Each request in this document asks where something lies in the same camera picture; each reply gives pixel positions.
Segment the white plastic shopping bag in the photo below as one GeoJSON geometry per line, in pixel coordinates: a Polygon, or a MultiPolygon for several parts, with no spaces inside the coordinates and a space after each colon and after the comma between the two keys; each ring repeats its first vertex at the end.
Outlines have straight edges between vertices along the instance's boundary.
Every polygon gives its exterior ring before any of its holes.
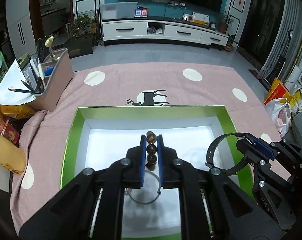
{"type": "Polygon", "coordinates": [[[292,115],[287,98],[273,99],[266,104],[265,109],[280,137],[284,137],[289,131],[292,115]]]}

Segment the dark metal bangle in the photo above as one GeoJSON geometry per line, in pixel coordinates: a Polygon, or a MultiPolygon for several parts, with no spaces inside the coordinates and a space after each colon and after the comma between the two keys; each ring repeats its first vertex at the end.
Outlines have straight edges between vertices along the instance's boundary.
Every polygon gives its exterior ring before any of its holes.
{"type": "Polygon", "coordinates": [[[143,185],[140,189],[126,189],[126,196],[141,205],[149,205],[155,202],[161,195],[161,182],[158,175],[145,170],[143,185]]]}

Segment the yellow red paper bag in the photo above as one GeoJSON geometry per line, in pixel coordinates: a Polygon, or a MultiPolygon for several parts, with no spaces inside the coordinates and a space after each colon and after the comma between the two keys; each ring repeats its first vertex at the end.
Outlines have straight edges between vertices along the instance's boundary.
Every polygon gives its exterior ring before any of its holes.
{"type": "Polygon", "coordinates": [[[289,90],[278,78],[275,78],[268,94],[264,100],[264,105],[267,105],[273,99],[286,98],[288,101],[291,100],[291,95],[289,90]]]}

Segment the green cardboard box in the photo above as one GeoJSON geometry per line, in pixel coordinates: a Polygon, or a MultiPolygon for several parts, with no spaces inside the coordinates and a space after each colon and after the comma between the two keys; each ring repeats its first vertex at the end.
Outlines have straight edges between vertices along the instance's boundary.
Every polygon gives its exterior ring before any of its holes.
{"type": "MultiPolygon", "coordinates": [[[[210,143],[235,130],[225,106],[79,107],[65,145],[60,186],[67,185],[85,168],[108,168],[124,158],[128,149],[139,146],[141,136],[148,132],[161,135],[164,145],[176,150],[179,158],[207,170],[210,143]]],[[[226,141],[237,163],[241,154],[235,148],[235,137],[222,142],[226,141]]],[[[147,168],[148,160],[146,150],[144,174],[149,170],[159,177],[158,159],[151,168],[147,168]]],[[[178,191],[161,187],[160,197],[149,205],[137,204],[125,196],[122,237],[180,239],[178,191]]]]}

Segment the pink polka dot blanket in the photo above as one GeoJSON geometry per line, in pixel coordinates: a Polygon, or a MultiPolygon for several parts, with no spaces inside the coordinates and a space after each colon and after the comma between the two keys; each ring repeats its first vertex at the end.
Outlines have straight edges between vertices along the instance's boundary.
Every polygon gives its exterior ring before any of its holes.
{"type": "Polygon", "coordinates": [[[239,132],[279,141],[273,121],[244,79],[230,67],[193,63],[113,64],[76,72],[54,111],[24,125],[20,148],[27,169],[13,177],[10,210],[19,231],[60,188],[68,133],[78,107],[223,105],[239,132]]]}

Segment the small potted floor plant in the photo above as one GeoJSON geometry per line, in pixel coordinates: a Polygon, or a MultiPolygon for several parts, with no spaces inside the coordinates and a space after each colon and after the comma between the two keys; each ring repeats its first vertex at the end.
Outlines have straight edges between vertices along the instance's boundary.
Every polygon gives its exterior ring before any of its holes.
{"type": "Polygon", "coordinates": [[[235,43],[236,47],[238,46],[238,42],[235,40],[235,35],[228,34],[228,41],[227,44],[224,46],[224,50],[230,52],[233,50],[233,44],[235,43]]]}

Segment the yellow bear water bottle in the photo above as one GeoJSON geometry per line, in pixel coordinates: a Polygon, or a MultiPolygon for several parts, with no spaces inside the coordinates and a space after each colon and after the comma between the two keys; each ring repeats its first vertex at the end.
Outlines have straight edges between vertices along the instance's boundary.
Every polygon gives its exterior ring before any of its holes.
{"type": "Polygon", "coordinates": [[[24,152],[1,135],[0,166],[17,175],[23,174],[27,166],[24,152]]]}

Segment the potted plant on cabinet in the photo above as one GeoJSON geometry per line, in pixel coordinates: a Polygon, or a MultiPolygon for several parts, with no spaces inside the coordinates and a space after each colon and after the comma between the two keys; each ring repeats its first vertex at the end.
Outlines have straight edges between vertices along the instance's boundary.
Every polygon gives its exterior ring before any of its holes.
{"type": "Polygon", "coordinates": [[[226,11],[220,11],[218,14],[218,32],[225,34],[227,32],[228,26],[232,25],[232,16],[226,11]]]}

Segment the white tv cabinet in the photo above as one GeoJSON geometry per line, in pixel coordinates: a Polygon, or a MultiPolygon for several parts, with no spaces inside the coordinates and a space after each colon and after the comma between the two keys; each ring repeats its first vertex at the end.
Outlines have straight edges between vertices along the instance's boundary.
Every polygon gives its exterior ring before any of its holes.
{"type": "Polygon", "coordinates": [[[228,36],[209,27],[165,17],[124,18],[102,21],[104,42],[157,40],[187,42],[222,49],[228,36]]]}

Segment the pink desk organizer box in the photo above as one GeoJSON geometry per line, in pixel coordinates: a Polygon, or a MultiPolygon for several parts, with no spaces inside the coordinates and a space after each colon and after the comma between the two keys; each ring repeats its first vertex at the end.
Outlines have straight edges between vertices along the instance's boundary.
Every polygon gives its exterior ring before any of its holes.
{"type": "Polygon", "coordinates": [[[55,50],[53,53],[56,61],[48,55],[41,64],[43,70],[53,68],[51,75],[45,76],[46,88],[43,93],[35,96],[34,101],[28,103],[36,110],[54,111],[63,91],[74,77],[68,49],[55,50]]]}

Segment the white paper sheet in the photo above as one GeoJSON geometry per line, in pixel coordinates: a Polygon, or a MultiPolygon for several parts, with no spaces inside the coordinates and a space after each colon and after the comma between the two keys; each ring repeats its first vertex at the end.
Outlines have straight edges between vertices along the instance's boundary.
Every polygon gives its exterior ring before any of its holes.
{"type": "Polygon", "coordinates": [[[12,91],[12,89],[29,91],[22,81],[25,82],[26,79],[18,65],[18,62],[14,60],[0,83],[0,105],[24,105],[36,99],[33,94],[12,91]]]}

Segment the floor plants in planter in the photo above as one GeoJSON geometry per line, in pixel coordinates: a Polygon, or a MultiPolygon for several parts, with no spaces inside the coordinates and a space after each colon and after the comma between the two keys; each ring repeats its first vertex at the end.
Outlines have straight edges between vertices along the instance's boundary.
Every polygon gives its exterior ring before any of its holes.
{"type": "Polygon", "coordinates": [[[64,47],[70,59],[92,54],[101,38],[98,16],[82,14],[71,23],[68,34],[64,47]]]}

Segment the clear plastic storage bin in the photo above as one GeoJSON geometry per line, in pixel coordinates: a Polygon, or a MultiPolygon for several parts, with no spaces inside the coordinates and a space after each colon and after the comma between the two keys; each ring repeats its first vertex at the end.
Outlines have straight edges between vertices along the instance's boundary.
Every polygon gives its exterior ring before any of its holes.
{"type": "Polygon", "coordinates": [[[105,20],[116,20],[124,18],[134,18],[135,10],[138,2],[118,2],[118,3],[107,3],[99,6],[99,12],[101,19],[105,20]]]}

